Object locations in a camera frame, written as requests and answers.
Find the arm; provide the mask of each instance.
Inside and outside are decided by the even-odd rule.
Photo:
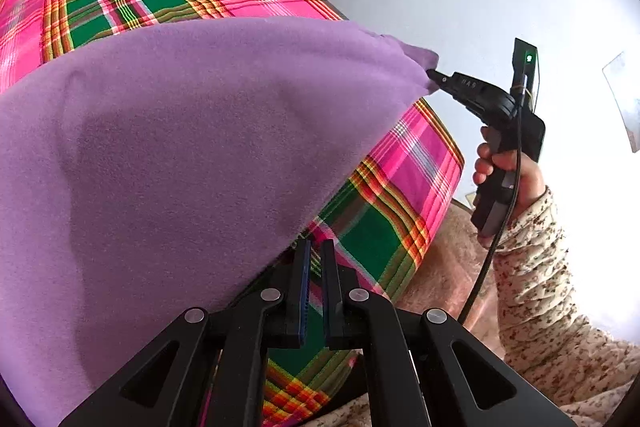
[[[485,145],[478,148],[476,183],[490,174],[490,160],[515,167],[513,152],[491,156]],[[553,194],[526,157],[520,187],[516,219],[494,259],[505,361],[558,406],[627,384],[640,369],[640,347],[614,341],[580,314]]]

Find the hand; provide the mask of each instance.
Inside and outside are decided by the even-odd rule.
[[[480,133],[487,140],[488,127],[482,127]],[[502,152],[499,154],[491,153],[488,143],[481,143],[478,146],[478,156],[476,160],[476,172],[474,172],[473,180],[476,185],[484,183],[487,176],[494,172],[494,165],[504,171],[514,171],[516,169],[516,151]],[[540,199],[545,193],[546,185],[542,177],[540,166],[535,163],[526,154],[522,154],[522,164],[520,165],[520,187],[518,189],[518,200],[511,214],[511,219],[516,219],[520,214],[527,210],[533,203]],[[478,236],[478,241],[484,247],[488,247],[491,238]]]

